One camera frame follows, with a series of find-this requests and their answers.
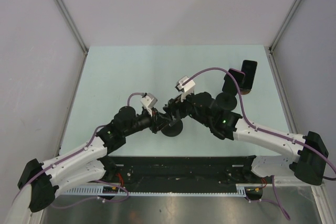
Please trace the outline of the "black stand with ball joint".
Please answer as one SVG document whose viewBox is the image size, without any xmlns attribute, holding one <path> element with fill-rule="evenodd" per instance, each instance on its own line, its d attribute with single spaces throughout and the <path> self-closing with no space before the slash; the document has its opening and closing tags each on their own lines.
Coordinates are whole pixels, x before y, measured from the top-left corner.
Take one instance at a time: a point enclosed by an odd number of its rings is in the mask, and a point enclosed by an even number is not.
<svg viewBox="0 0 336 224">
<path fill-rule="evenodd" d="M 168 124 L 163 129 L 161 129 L 162 134 L 167 136 L 167 137 L 176 137 L 182 131 L 183 131 L 183 122 L 182 121 L 178 121 L 173 125 Z"/>
</svg>

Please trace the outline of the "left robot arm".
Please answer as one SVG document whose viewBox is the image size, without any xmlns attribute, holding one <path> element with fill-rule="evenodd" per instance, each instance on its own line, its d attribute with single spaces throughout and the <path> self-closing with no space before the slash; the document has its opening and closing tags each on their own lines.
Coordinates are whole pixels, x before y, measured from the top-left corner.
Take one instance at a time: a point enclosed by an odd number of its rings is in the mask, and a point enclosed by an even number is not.
<svg viewBox="0 0 336 224">
<path fill-rule="evenodd" d="M 126 143 L 129 135 L 149 129 L 157 133 L 173 121 L 172 113 L 144 108 L 136 114 L 131 106 L 122 107 L 112 121 L 98 126 L 89 141 L 72 151 L 39 162 L 30 160 L 18 181 L 21 192 L 29 192 L 28 209 L 39 212 L 53 203 L 63 191 L 93 180 L 110 182 L 115 164 L 108 155 Z"/>
</svg>

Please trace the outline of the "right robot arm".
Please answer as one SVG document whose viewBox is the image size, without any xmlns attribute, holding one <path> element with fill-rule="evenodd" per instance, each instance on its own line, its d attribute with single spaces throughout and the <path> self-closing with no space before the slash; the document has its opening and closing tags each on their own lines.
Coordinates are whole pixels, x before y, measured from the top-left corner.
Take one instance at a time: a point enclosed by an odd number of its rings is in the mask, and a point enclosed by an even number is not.
<svg viewBox="0 0 336 224">
<path fill-rule="evenodd" d="M 233 112 L 237 100 L 233 95 L 220 93 L 216 98 L 207 92 L 170 99 L 163 110 L 173 119 L 187 116 L 209 128 L 217 138 L 252 143 L 277 153 L 275 161 L 255 157 L 242 169 L 243 179 L 254 183 L 260 177 L 294 175 L 304 183 L 322 184 L 329 153 L 316 132 L 306 135 L 276 132 Z"/>
</svg>

